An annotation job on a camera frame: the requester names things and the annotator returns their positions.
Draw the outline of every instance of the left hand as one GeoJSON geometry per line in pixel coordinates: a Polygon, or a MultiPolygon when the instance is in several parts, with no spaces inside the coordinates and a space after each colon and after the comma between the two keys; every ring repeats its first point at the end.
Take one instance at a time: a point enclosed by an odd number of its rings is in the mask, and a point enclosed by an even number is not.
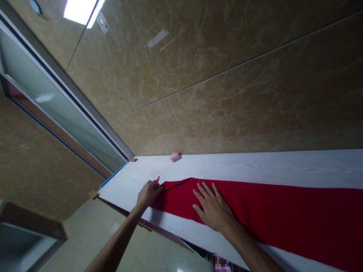
{"type": "Polygon", "coordinates": [[[136,207],[145,211],[163,189],[157,181],[148,181],[137,196],[136,207]]]}

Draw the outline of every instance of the white wooden board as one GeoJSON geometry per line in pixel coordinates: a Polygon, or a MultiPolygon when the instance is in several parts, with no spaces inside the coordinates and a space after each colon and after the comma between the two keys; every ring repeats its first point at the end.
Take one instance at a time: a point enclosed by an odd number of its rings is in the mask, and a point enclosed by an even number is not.
{"type": "MultiPolygon", "coordinates": [[[[290,151],[141,156],[129,162],[100,191],[100,197],[131,211],[137,194],[148,180],[179,181],[201,178],[317,188],[363,189],[363,150],[290,151]]],[[[193,220],[148,208],[143,219],[210,252],[247,268],[241,257],[220,234],[193,220]]],[[[261,245],[287,271],[337,271],[319,262],[261,245]]]]}

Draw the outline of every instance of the red cloth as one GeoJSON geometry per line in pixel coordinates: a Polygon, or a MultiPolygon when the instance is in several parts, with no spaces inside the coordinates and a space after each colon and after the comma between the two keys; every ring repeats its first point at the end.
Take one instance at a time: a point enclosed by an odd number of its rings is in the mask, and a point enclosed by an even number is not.
{"type": "Polygon", "coordinates": [[[363,190],[305,188],[189,178],[164,182],[152,208],[203,224],[197,182],[212,182],[250,235],[347,271],[363,271],[363,190]]]}

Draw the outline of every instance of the light fixture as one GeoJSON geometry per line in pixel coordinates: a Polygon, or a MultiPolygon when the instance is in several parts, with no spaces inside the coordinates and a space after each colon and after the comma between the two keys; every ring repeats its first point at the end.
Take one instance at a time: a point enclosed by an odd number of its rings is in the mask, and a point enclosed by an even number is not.
{"type": "MultiPolygon", "coordinates": [[[[63,17],[82,25],[86,25],[96,2],[97,0],[68,0],[64,9],[63,17]]],[[[92,28],[104,3],[105,0],[98,1],[87,28],[92,28]]]]}

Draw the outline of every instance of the floor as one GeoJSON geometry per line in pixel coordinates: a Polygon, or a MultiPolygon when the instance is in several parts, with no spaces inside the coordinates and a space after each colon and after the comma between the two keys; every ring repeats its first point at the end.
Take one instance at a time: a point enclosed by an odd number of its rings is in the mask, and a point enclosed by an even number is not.
{"type": "MultiPolygon", "coordinates": [[[[100,200],[88,200],[64,223],[68,241],[40,272],[82,272],[126,217],[100,200]]],[[[136,227],[117,272],[211,271],[206,260],[156,232],[136,227]]]]}

